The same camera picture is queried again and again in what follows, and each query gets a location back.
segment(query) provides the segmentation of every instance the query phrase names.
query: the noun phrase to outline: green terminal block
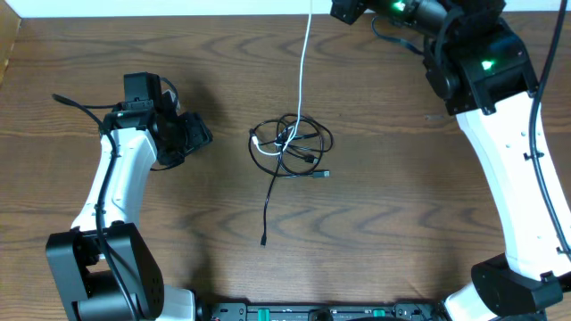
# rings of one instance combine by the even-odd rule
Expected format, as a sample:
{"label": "green terminal block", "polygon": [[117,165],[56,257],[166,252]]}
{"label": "green terminal block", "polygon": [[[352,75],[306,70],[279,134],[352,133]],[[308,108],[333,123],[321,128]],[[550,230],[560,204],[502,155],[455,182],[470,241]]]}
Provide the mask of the green terminal block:
{"label": "green terminal block", "polygon": [[384,310],[373,310],[373,317],[384,317],[384,316],[385,316]]}
{"label": "green terminal block", "polygon": [[258,309],[258,321],[270,321],[269,309]]}

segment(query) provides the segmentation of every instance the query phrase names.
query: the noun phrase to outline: cable connector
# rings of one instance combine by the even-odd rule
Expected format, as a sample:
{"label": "cable connector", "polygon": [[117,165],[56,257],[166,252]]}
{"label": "cable connector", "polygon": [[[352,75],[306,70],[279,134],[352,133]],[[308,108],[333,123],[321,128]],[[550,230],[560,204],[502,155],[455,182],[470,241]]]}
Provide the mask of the cable connector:
{"label": "cable connector", "polygon": [[328,170],[316,170],[311,175],[313,176],[313,178],[329,177],[329,171]]}
{"label": "cable connector", "polygon": [[303,158],[303,160],[309,164],[317,164],[319,161],[319,158],[317,158],[313,155],[307,155]]}

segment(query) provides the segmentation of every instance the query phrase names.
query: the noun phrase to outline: wooden table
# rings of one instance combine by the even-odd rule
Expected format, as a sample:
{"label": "wooden table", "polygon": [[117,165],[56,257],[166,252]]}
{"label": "wooden table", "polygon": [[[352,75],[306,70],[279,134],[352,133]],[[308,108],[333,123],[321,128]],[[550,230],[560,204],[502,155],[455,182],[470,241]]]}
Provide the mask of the wooden table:
{"label": "wooden table", "polygon": [[[506,14],[538,75],[554,13]],[[504,251],[501,224],[468,140],[424,76],[421,58],[376,39],[370,17],[348,27],[314,17],[303,113],[328,126],[329,179],[278,180],[260,247],[270,177],[252,163],[248,130],[297,105],[306,17],[25,20],[0,91],[0,319],[62,319],[46,263],[91,187],[100,145],[86,104],[123,99],[122,75],[149,71],[178,87],[214,142],[151,173],[141,233],[166,284],[205,298],[377,302],[441,299],[472,265]],[[571,24],[543,121],[571,197]],[[386,34],[421,38],[406,30]],[[566,317],[571,301],[549,310]]]}

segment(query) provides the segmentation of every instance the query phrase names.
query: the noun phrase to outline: white wall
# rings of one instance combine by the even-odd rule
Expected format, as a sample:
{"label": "white wall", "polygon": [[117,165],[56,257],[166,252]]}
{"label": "white wall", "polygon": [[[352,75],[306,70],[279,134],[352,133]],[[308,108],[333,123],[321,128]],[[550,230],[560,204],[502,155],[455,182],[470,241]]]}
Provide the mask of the white wall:
{"label": "white wall", "polygon": [[[162,15],[299,14],[309,0],[6,0],[22,18]],[[506,11],[553,11],[559,0],[507,0]],[[331,0],[313,0],[329,13]]]}

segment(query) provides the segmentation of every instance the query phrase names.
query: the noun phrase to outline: white cable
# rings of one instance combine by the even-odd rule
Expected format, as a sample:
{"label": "white cable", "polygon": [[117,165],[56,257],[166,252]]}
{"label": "white cable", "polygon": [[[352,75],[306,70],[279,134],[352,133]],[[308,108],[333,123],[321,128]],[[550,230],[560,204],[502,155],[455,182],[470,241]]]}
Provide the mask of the white cable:
{"label": "white cable", "polygon": [[[285,141],[284,152],[286,151],[287,146],[294,140],[294,137],[297,135],[297,128],[300,126],[300,117],[302,116],[303,63],[305,62],[305,51],[307,50],[307,43],[310,39],[312,12],[313,12],[313,0],[310,0],[310,13],[308,14],[307,28],[305,29],[305,40],[303,41],[302,60],[300,61],[300,87],[299,87],[299,97],[297,102],[297,120],[295,121],[294,130],[290,132],[289,137]],[[260,148],[258,137],[256,136],[252,136],[252,142],[256,145],[258,151],[264,155],[278,156],[280,154],[280,152],[264,152]]]}

